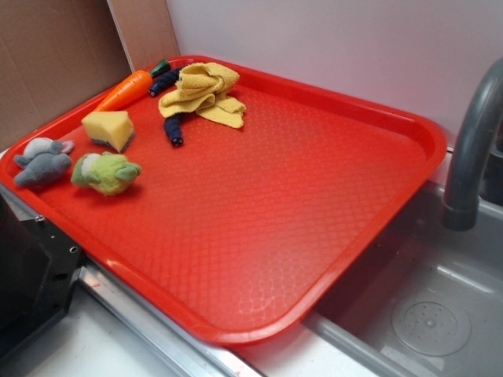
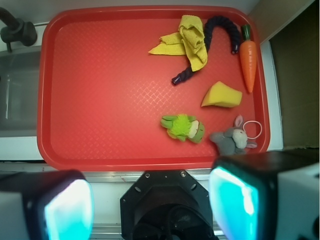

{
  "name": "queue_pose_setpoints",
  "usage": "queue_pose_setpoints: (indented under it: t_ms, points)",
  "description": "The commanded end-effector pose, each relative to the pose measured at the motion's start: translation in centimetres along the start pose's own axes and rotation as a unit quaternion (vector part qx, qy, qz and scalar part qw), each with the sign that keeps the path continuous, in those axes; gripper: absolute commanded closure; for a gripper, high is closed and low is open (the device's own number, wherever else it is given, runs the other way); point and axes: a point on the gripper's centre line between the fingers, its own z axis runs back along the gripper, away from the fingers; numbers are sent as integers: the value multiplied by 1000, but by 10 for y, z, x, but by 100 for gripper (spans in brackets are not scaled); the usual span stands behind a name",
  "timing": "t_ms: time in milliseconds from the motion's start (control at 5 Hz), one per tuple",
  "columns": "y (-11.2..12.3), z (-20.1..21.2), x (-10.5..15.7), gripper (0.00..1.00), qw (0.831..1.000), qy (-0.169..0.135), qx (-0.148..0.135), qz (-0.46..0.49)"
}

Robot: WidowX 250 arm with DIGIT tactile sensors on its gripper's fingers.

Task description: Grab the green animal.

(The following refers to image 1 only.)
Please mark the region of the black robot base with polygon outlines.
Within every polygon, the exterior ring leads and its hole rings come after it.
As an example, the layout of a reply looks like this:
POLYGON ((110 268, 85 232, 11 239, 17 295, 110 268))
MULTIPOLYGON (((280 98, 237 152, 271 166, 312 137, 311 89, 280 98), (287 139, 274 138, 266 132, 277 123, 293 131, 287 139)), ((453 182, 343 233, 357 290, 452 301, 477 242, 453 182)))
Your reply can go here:
POLYGON ((20 220, 1 199, 1 359, 68 313, 83 251, 46 218, 20 220))

